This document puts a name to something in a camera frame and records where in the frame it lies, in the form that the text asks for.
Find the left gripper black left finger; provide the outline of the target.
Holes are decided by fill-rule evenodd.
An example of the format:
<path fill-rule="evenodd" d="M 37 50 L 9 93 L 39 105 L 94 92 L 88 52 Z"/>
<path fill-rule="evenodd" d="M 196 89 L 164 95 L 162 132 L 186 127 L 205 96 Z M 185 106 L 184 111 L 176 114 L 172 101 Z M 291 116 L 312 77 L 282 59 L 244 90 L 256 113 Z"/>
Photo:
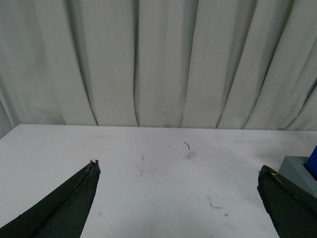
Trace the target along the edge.
<path fill-rule="evenodd" d="M 2 238 L 78 238 L 92 207 L 100 178 L 97 160 L 0 229 Z"/>

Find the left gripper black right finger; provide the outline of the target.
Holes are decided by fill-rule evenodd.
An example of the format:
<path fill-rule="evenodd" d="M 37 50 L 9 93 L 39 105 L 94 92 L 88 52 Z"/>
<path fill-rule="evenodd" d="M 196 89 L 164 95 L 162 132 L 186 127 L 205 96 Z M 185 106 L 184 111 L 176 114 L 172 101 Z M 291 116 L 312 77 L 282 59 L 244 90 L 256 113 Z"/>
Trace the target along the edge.
<path fill-rule="evenodd" d="M 317 198 L 264 165 L 257 190 L 281 238 L 317 236 Z"/>

